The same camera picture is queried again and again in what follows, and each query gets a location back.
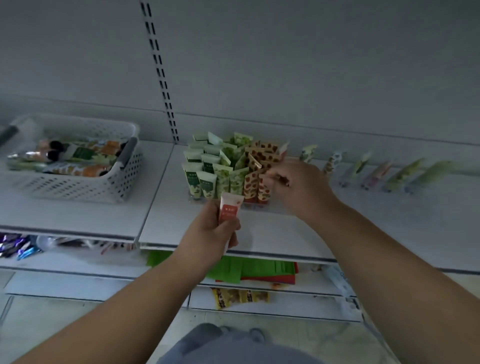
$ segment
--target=leg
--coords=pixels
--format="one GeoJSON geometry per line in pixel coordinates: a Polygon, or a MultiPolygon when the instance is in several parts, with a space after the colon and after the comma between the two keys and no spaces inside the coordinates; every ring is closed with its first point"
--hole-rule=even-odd
{"type": "Polygon", "coordinates": [[[222,330],[213,324],[200,324],[177,342],[157,364],[178,363],[185,354],[204,346],[222,336],[222,330]]]}

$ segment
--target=gray pants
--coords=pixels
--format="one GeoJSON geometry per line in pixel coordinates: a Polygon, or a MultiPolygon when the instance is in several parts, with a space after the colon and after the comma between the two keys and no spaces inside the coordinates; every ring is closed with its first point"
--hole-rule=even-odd
{"type": "MultiPolygon", "coordinates": [[[[248,332],[244,331],[235,330],[228,334],[236,337],[250,337],[248,332]]],[[[218,326],[214,324],[200,324],[181,338],[179,342],[158,360],[157,364],[177,364],[186,354],[218,339],[222,335],[223,332],[218,326]]]]}

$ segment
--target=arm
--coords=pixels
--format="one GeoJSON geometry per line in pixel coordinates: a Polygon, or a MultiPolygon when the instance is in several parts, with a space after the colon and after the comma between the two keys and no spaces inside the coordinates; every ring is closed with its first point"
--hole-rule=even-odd
{"type": "Polygon", "coordinates": [[[480,363],[480,300],[341,203],[315,166],[286,162],[267,174],[323,238],[402,363],[480,363]]]}
{"type": "Polygon", "coordinates": [[[238,243],[239,227],[238,219],[218,226],[218,206],[207,204],[165,262],[14,363],[146,363],[182,302],[222,257],[225,243],[238,243]]]}

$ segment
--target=white wall panel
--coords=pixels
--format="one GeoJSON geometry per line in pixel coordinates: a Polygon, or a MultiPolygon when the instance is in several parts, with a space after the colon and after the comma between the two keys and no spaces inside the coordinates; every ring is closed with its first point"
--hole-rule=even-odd
{"type": "Polygon", "coordinates": [[[478,2],[150,6],[176,113],[480,144],[478,2]]]}
{"type": "Polygon", "coordinates": [[[0,92],[165,110],[139,1],[0,1],[0,92]]]}
{"type": "Polygon", "coordinates": [[[334,150],[346,150],[345,160],[355,162],[370,150],[373,151],[372,163],[397,158],[397,165],[406,165],[414,159],[426,157],[426,165],[429,165],[438,160],[451,159],[461,164],[459,170],[462,172],[480,173],[480,146],[180,113],[176,113],[175,118],[180,126],[178,131],[182,144],[193,140],[192,133],[211,131],[220,137],[227,137],[238,131],[259,139],[290,140],[288,154],[293,156],[299,156],[304,146],[318,144],[315,151],[315,158],[318,159],[328,159],[334,150]]]}
{"type": "Polygon", "coordinates": [[[140,125],[142,140],[169,143],[173,141],[167,114],[164,111],[0,94],[0,125],[10,123],[19,115],[32,112],[132,121],[140,125]]]}

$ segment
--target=hand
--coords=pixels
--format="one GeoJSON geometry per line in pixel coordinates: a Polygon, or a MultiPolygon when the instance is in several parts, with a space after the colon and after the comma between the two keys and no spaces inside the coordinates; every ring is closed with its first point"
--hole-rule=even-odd
{"type": "Polygon", "coordinates": [[[181,264],[202,280],[207,272],[221,259],[228,247],[238,245],[235,230],[240,229],[238,218],[218,224],[220,203],[209,201],[190,224],[174,255],[181,264]]]}
{"type": "Polygon", "coordinates": [[[298,218],[311,225],[318,214],[341,204],[328,185],[328,179],[316,166],[299,160],[274,165],[264,183],[280,197],[298,218]]]}

